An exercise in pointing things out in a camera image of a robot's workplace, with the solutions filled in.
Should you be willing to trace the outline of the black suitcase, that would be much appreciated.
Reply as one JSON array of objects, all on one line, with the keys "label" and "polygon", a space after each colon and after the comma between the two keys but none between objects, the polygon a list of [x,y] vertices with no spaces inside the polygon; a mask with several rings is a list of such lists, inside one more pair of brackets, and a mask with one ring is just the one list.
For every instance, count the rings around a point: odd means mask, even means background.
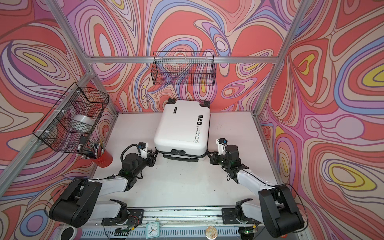
[{"label": "black suitcase", "polygon": [[198,162],[208,153],[211,103],[169,98],[154,137],[165,159]]}]

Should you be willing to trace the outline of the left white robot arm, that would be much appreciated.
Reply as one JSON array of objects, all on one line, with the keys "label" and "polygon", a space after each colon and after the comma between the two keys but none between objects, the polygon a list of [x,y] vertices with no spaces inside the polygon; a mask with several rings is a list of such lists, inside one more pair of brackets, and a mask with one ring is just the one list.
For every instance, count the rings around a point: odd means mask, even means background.
[{"label": "left white robot arm", "polygon": [[141,221],[136,214],[130,213],[127,203],[116,199],[100,201],[99,198],[131,190],[137,180],[143,178],[142,171],[156,163],[158,152],[148,150],[143,154],[127,154],[117,175],[98,180],[75,178],[45,213],[51,220],[75,228],[95,220],[107,226],[140,225]]}]

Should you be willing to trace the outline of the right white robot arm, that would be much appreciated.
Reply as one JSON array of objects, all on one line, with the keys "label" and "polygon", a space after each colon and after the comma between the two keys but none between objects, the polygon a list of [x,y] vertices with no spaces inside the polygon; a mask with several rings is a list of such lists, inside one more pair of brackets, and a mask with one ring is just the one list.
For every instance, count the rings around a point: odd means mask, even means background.
[{"label": "right white robot arm", "polygon": [[218,151],[208,152],[211,165],[219,165],[227,174],[227,181],[233,180],[257,198],[236,202],[233,208],[222,209],[224,224],[261,223],[267,232],[278,238],[305,228],[305,221],[287,185],[273,185],[255,175],[241,162],[238,146],[230,145],[224,138],[217,139]]}]

